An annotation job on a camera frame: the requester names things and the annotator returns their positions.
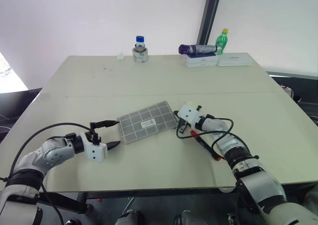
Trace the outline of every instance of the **floor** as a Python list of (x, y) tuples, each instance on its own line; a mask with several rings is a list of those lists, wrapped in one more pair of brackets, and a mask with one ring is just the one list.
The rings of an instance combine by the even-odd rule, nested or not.
[[(77, 193), (67, 193), (68, 197), (75, 199)], [(88, 200), (94, 209), (87, 216), (60, 210), (66, 222), (70, 218), (79, 219), (83, 225), (114, 225), (117, 218), (131, 198)], [(192, 215), (206, 221), (209, 225), (226, 225), (228, 213), (235, 212), (235, 194), (215, 195), (182, 195), (161, 197), (138, 197), (133, 200), (128, 209), (140, 211), (145, 217), (146, 225), (173, 224), (174, 217), (184, 210), (190, 210)], [(59, 219), (53, 208), (38, 204), (43, 209), (42, 225), (59, 225)], [(244, 223), (263, 225), (262, 218), (251, 215), (240, 209), (240, 216)]]

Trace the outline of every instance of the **white wall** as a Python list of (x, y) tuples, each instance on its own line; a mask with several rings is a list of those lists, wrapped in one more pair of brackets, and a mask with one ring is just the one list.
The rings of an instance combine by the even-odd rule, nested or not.
[(248, 52), (266, 70), (318, 75), (318, 0), (220, 0), (209, 44)]
[(0, 52), (29, 88), (43, 87), (69, 55), (150, 55), (196, 43), (205, 0), (1, 0)]

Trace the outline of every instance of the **beige table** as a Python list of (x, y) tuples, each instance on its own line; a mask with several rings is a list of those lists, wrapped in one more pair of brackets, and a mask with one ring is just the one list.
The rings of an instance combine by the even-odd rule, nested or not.
[[(144, 64), (132, 57), (68, 57), (1, 143), (0, 175), (8, 174), (22, 143), (47, 125), (116, 119), (163, 100), (173, 110), (193, 101), (203, 106), (202, 113), (233, 119), (233, 132), (281, 183), (318, 179), (316, 126), (256, 62), (188, 69), (180, 56), (151, 56)], [(50, 136), (79, 131), (64, 126), (43, 132), (23, 154)], [(98, 132), (103, 142), (120, 139), (116, 126)], [(174, 130), (120, 144), (103, 163), (78, 154), (52, 169), (46, 181), (47, 190), (56, 192), (234, 184), (225, 161), (213, 161), (194, 139), (177, 139)]]

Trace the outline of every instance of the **black pole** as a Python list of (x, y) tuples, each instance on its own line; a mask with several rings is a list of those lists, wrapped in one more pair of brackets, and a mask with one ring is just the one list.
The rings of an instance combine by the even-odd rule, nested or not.
[(197, 45), (207, 45), (219, 0), (206, 0)]

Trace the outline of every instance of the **white label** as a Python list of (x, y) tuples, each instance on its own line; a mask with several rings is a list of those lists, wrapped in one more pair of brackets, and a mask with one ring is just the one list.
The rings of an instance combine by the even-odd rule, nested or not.
[(147, 120), (147, 121), (144, 121), (141, 123), (141, 127), (142, 128), (147, 128), (147, 127), (151, 127), (153, 125), (156, 124), (156, 121), (154, 120), (154, 118), (150, 119), (150, 120)]

